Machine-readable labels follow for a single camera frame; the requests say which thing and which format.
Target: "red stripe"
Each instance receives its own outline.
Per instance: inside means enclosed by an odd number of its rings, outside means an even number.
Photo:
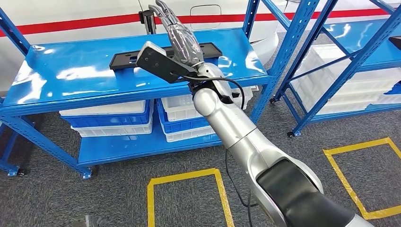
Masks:
[[[319,16],[319,13],[320,12],[314,12],[312,15],[312,19],[316,19]],[[378,16],[386,14],[387,13],[382,9],[354,9],[354,10],[333,11],[329,17],[330,18],[362,17],[362,16]],[[285,15],[289,19],[292,19],[295,13],[285,13]],[[184,24],[216,23],[216,22],[223,23],[223,22],[243,22],[245,15],[232,14],[232,15],[179,16],[178,18]],[[256,15],[256,21],[273,21],[273,20],[276,20],[276,18],[271,13]],[[111,17],[97,17],[97,18],[81,19],[81,20],[69,20],[69,21],[50,22],[42,24],[21,25],[17,26],[17,28],[22,32],[22,34],[28,35],[28,34],[37,34],[45,32],[67,31],[67,30],[89,28],[89,27],[118,25],[118,24],[125,24],[138,21],[139,21],[138,14],[128,14],[128,15],[119,15]],[[161,24],[159,18],[156,18],[156,24]]]

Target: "blue plastic crate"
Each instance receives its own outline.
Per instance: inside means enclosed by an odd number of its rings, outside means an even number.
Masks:
[[[209,126],[208,121],[204,117],[197,117],[188,120],[169,122],[167,119],[167,113],[164,111],[161,99],[157,99],[157,111],[159,113],[160,121],[163,125],[165,133],[173,133],[178,131]]]
[[[146,100],[143,113],[61,116],[61,118],[67,120],[74,128],[147,124],[150,101]]]

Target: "black tray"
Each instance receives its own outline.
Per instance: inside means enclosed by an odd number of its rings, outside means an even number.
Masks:
[[[203,58],[218,58],[223,56],[221,50],[219,50],[213,43],[202,43],[200,44],[200,48],[203,51]],[[163,47],[166,51],[167,57],[172,58],[174,56],[174,50],[171,46]],[[124,53],[116,53],[110,62],[111,70],[122,70],[128,68],[137,67],[136,61],[137,56],[140,51],[131,51]]]

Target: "yellow taped square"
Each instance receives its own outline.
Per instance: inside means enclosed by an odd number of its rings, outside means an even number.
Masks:
[[[390,147],[394,150],[394,152],[398,155],[398,157],[401,158],[400,150],[397,148],[397,146],[394,144],[394,142],[390,139],[390,137],[379,139],[379,140],[373,140],[373,141],[369,141],[369,142],[364,142],[364,143],[353,144],[353,145],[344,146],[344,147],[340,147],[340,148],[323,150],[324,154],[326,155],[327,159],[329,160],[331,166],[334,168],[334,171],[336,172],[340,181],[344,185],[348,194],[351,196],[352,200],[355,202],[358,209],[360,210],[362,217],[366,220],[385,218],[388,216],[400,214],[401,213],[401,205],[395,206],[395,207],[390,207],[390,208],[383,209],[383,210],[367,212],[364,205],[362,204],[361,200],[358,198],[357,194],[351,188],[351,185],[349,185],[344,174],[341,172],[340,168],[338,167],[336,161],[333,158],[333,155],[345,153],[345,152],[349,152],[349,151],[353,151],[353,150],[363,149],[363,148],[379,146],[379,145],[383,145],[383,144],[389,144]]]
[[[214,175],[216,178],[218,193],[220,194],[221,204],[223,206],[224,216],[226,218],[227,226],[234,227],[233,217],[231,215],[230,206],[228,205],[226,190],[224,189],[223,179],[221,173],[216,168],[204,169],[184,174],[176,174],[170,176],[163,176],[150,179],[148,184],[148,227],[155,226],[155,193],[154,186],[156,184],[168,183],[173,181],[186,180],[195,177]]]

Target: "robotic arm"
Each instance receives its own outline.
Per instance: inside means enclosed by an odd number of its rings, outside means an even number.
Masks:
[[[168,6],[149,6],[163,22],[175,52],[166,57],[147,42],[137,65],[169,83],[189,81],[196,110],[240,165],[251,192],[278,227],[372,227],[370,223],[324,196],[316,174],[303,162],[272,144],[233,102],[228,81],[214,64],[204,63],[192,31]]]

